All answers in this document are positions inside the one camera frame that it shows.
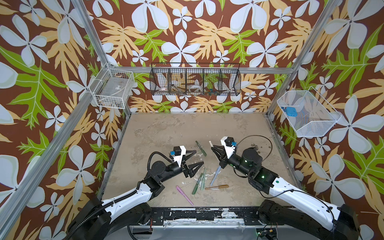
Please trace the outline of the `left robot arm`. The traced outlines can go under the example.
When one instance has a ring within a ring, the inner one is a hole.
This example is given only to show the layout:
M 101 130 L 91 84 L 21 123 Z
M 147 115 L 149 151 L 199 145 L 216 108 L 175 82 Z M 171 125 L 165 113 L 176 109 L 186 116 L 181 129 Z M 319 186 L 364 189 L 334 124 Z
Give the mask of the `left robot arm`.
M 147 162 L 147 174 L 137 186 L 119 196 L 88 201 L 72 220 L 66 231 L 66 240 L 103 240 L 117 220 L 137 206 L 144 206 L 164 189 L 163 182 L 184 174 L 193 178 L 204 162 L 187 165 L 187 160 L 197 151 L 187 151 L 184 146 L 174 147 L 170 156 L 152 152 Z

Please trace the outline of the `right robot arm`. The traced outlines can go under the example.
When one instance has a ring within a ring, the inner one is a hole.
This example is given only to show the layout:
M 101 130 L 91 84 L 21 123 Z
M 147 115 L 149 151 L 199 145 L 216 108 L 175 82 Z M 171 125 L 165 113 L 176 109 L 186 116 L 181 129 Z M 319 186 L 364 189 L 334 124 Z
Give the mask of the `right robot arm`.
M 357 214 L 349 206 L 320 200 L 287 182 L 262 166 L 262 157 L 254 148 L 236 155 L 236 147 L 212 146 L 220 166 L 231 166 L 244 174 L 249 184 L 266 199 L 258 208 L 261 221 L 288 225 L 319 240 L 357 240 L 361 236 Z

